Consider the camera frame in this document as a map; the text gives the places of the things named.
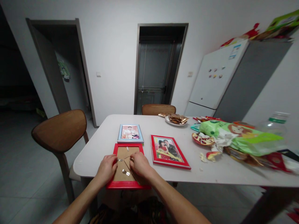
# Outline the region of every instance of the framed photo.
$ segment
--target framed photo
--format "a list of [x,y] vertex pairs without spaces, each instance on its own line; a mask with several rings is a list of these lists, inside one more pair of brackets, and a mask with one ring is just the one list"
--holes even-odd
[[190,170],[186,158],[174,138],[151,135],[153,163]]
[[139,124],[121,124],[117,143],[144,143]]
[[[117,155],[119,160],[116,172],[106,189],[151,189],[149,183],[130,168],[130,155],[135,152],[143,153],[142,144],[115,144],[113,154]],[[129,172],[129,175],[123,173],[123,170]]]

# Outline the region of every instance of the blue picture frame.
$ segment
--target blue picture frame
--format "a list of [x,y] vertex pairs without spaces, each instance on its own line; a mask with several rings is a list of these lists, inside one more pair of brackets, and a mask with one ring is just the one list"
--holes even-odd
[[[122,134],[122,128],[123,126],[137,126],[138,133],[139,133],[139,139],[134,139],[134,138],[121,138]],[[121,124],[119,127],[119,133],[118,133],[118,140],[117,143],[144,143],[143,136],[140,130],[139,124]]]

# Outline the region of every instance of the photo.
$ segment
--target photo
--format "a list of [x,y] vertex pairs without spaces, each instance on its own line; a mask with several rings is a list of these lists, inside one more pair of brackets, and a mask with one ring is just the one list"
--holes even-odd
[[140,139],[137,125],[123,125],[121,139]]
[[176,149],[172,139],[154,137],[154,143],[155,143],[157,158],[184,162],[182,160],[180,153]]

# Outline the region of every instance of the refrigerator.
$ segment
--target refrigerator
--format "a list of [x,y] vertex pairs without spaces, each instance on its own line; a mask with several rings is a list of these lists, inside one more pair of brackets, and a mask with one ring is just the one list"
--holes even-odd
[[184,115],[242,120],[291,45],[244,40],[205,55]]

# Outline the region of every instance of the plastic bottle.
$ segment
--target plastic bottle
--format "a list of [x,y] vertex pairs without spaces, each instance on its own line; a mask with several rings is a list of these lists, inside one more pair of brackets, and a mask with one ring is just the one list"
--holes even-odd
[[284,136],[287,128],[284,126],[290,114],[274,112],[268,121],[260,122],[255,129],[262,132],[268,132],[279,136]]

